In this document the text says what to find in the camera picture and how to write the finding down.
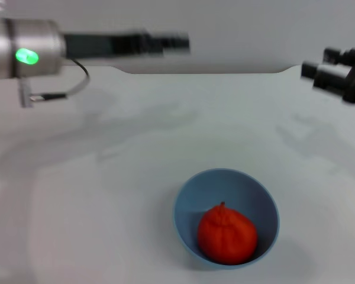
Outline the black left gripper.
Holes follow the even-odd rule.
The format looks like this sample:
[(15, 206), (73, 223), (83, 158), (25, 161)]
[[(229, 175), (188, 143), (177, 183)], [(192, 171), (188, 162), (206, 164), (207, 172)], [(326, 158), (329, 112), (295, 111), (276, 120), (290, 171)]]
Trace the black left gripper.
[(165, 52), (188, 52), (190, 41), (186, 34), (131, 33), (65, 34), (66, 57), (98, 59), (135, 55), (162, 55)]

